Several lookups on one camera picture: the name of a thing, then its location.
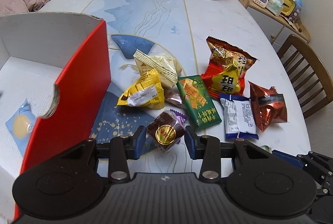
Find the green cracker packet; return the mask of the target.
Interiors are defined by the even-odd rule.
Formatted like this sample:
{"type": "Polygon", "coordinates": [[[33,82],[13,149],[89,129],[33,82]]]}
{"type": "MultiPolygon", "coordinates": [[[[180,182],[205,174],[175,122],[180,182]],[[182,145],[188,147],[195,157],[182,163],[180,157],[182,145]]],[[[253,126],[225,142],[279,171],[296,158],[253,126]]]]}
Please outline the green cracker packet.
{"type": "Polygon", "coordinates": [[[200,75],[179,77],[177,88],[195,130],[222,122],[200,75]]]}

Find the brown round candy packet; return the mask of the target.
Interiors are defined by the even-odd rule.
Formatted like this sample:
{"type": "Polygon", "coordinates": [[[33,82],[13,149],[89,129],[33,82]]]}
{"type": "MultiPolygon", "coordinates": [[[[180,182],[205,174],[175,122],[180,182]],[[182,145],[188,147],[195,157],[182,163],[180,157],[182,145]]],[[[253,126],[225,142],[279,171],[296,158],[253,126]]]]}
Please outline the brown round candy packet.
{"type": "Polygon", "coordinates": [[[185,135],[185,126],[170,110],[160,113],[146,128],[161,152],[168,152],[185,135]]]}

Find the blue and white snack packet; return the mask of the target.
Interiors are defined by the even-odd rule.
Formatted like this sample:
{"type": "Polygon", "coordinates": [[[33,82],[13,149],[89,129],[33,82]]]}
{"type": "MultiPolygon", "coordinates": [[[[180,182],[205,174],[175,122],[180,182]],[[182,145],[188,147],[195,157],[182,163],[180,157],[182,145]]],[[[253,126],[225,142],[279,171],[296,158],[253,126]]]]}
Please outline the blue and white snack packet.
{"type": "Polygon", "coordinates": [[[250,99],[224,93],[219,95],[219,99],[223,109],[226,139],[259,139],[250,99]]]}

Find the dark red foil packet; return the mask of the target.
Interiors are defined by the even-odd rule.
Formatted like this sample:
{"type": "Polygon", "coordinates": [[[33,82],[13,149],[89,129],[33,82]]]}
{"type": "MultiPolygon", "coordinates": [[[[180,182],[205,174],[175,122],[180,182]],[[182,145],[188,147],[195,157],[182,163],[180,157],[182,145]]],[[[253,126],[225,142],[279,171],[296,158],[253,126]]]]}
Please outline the dark red foil packet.
{"type": "Polygon", "coordinates": [[[287,122],[287,107],[283,94],[274,86],[269,89],[250,84],[250,100],[256,126],[264,132],[272,123],[287,122]]]}

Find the yellow triangular snack packet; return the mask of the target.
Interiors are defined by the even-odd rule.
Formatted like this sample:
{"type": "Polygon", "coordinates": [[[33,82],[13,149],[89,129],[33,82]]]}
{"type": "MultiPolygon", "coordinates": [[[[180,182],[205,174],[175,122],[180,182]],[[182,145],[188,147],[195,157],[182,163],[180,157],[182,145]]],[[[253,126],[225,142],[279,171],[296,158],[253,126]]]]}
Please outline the yellow triangular snack packet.
{"type": "Polygon", "coordinates": [[[152,110],[164,108],[164,90],[158,71],[153,68],[141,74],[140,78],[122,93],[116,105],[152,110]]]}

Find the large red chips bag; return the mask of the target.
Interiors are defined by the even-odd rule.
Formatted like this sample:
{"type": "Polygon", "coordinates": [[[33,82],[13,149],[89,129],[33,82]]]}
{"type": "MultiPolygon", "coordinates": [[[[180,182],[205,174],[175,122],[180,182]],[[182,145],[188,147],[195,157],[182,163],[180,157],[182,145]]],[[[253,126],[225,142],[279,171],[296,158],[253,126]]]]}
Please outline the large red chips bag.
{"type": "Polygon", "coordinates": [[[207,37],[211,51],[206,71],[201,74],[209,95],[219,98],[221,93],[243,95],[246,72],[257,58],[226,41],[207,37]]]}

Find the cream triangular snack packet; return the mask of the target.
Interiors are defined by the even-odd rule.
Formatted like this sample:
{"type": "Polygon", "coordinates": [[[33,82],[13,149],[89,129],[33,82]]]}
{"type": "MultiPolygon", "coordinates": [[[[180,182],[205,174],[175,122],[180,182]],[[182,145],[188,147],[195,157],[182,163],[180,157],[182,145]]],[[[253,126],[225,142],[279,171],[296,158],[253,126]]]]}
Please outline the cream triangular snack packet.
{"type": "Polygon", "coordinates": [[[157,70],[164,88],[173,88],[182,72],[180,63],[166,54],[147,55],[137,49],[133,55],[139,73],[142,75],[152,69],[157,70]]]}

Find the purple candy wrapper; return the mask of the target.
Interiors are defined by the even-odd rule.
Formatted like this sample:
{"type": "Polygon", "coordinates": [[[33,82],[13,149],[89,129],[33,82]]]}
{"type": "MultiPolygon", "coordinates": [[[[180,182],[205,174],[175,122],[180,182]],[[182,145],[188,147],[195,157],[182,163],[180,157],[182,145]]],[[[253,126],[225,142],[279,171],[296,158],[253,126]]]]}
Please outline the purple candy wrapper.
{"type": "Polygon", "coordinates": [[[175,116],[176,116],[176,118],[177,118],[177,121],[178,121],[180,124],[182,124],[182,125],[184,125],[185,122],[188,120],[188,117],[187,117],[187,116],[185,116],[184,114],[182,114],[182,113],[180,113],[180,112],[178,112],[178,111],[176,111],[176,110],[172,110],[172,109],[170,109],[170,112],[172,112],[173,114],[175,114],[175,116]]]}

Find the wooden chair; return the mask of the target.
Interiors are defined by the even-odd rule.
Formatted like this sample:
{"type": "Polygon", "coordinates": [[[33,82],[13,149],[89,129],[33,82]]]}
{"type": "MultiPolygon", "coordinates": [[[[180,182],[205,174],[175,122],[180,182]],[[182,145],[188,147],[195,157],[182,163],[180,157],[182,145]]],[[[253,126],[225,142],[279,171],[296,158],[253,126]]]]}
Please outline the wooden chair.
{"type": "Polygon", "coordinates": [[[332,103],[332,78],[307,43],[289,35],[277,55],[290,79],[304,118],[332,103]]]}

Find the light blue sun packet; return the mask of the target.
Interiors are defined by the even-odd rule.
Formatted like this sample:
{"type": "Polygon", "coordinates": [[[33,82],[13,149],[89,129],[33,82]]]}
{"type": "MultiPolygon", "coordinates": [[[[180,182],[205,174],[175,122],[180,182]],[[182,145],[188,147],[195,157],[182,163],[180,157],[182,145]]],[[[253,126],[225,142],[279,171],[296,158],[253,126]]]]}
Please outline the light blue sun packet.
{"type": "Polygon", "coordinates": [[[35,123],[36,117],[27,99],[5,123],[22,156],[25,154],[35,123]]]}

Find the red and white cardboard box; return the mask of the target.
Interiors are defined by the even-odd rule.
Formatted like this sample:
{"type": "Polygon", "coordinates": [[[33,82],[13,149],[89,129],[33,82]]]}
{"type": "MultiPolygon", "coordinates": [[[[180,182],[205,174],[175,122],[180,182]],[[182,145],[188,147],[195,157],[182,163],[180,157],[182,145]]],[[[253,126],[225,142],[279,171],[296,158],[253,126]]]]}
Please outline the red and white cardboard box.
{"type": "Polygon", "coordinates": [[[72,12],[1,17],[1,223],[14,219],[12,186],[21,173],[90,135],[110,81],[103,19],[72,12]],[[5,123],[26,99],[36,123],[22,156],[5,123]]]}

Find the wooden side shelf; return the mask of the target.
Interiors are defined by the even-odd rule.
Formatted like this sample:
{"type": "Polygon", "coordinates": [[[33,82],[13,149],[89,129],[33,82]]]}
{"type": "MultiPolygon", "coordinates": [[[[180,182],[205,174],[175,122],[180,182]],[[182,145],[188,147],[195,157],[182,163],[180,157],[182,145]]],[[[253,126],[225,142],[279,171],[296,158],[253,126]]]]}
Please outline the wooden side shelf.
{"type": "Polygon", "coordinates": [[[253,0],[238,0],[259,25],[271,44],[283,44],[289,35],[296,35],[307,44],[311,35],[299,17],[295,22],[290,16],[281,15],[283,0],[269,0],[266,8],[256,5],[253,0]]]}

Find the white digital timer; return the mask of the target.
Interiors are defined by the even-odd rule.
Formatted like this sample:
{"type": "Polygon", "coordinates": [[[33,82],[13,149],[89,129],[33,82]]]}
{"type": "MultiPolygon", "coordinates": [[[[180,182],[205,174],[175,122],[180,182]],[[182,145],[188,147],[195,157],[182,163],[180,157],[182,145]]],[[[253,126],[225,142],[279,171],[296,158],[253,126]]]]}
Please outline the white digital timer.
{"type": "Polygon", "coordinates": [[[266,8],[269,0],[253,0],[253,2],[261,8],[266,8]]]}

